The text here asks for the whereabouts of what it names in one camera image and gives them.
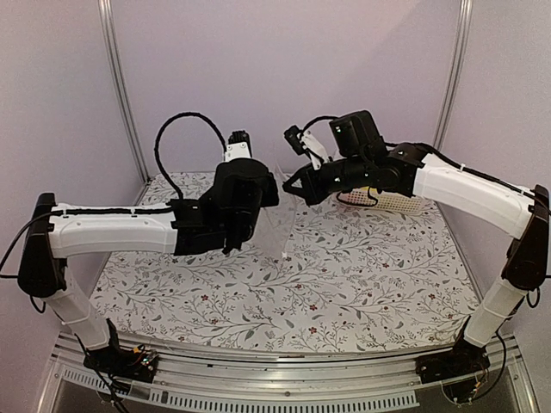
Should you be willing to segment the clear zip top bag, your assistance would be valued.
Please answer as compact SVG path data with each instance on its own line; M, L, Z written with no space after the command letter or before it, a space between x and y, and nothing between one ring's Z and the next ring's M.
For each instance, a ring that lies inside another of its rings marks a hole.
M279 153L279 144L274 141L269 149L269 166L275 176L279 204L263 210L265 223L262 229L267 232L262 235L261 241L271 258L283 259L288 257L288 246L294 232L297 200L293 194L283 189L283 184L292 176L293 171L285 165L284 156Z

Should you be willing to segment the white plastic basket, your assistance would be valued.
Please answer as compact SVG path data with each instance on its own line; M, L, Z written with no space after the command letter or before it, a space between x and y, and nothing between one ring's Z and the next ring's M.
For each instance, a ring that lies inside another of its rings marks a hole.
M430 208L431 200L419 197L406 197L401 194L378 192L375 188L355 188L350 192L339 192L335 200L348 207L361 207L392 213L415 215Z

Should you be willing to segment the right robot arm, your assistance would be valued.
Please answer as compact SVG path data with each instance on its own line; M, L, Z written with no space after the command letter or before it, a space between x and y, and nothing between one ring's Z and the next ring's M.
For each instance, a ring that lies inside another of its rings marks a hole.
M462 327L458 346L446 354L449 372L463 375L477 363L477 348L485 347L528 293L548 278L548 190L502 181L452 161L424 143L388 143L367 110L324 119L340 158L331 159L307 127L291 126L283 137L310 163L284 182L287 193L313 206L331 194L374 188L443 203L511 236L501 275Z

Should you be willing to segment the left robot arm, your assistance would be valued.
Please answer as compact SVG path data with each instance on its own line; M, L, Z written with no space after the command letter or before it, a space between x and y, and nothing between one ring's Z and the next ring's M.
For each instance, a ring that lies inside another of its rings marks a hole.
M59 204L44 193L22 229L17 283L50 306L109 373L121 373L127 353L116 345L116 330L74 285L68 258L118 251L228 254L252 239L261 210L278 203L274 175L249 158L219 164L212 187L197 200L100 208Z

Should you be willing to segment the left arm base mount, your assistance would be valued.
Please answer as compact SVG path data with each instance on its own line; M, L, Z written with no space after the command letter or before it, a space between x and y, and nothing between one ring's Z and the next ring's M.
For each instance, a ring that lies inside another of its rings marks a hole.
M106 348L86 350L84 366L106 373L110 378L123 378L152 383L158 368L158 353L140 344L133 349L121 347L117 330L107 319L109 340Z

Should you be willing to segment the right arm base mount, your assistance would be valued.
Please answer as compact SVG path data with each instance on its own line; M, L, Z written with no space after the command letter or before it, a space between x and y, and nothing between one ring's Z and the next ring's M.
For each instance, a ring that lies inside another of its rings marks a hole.
M451 349L422 355L415 360L415 372L423 384L481 372L490 366L486 347L477 347L464 338L464 332Z

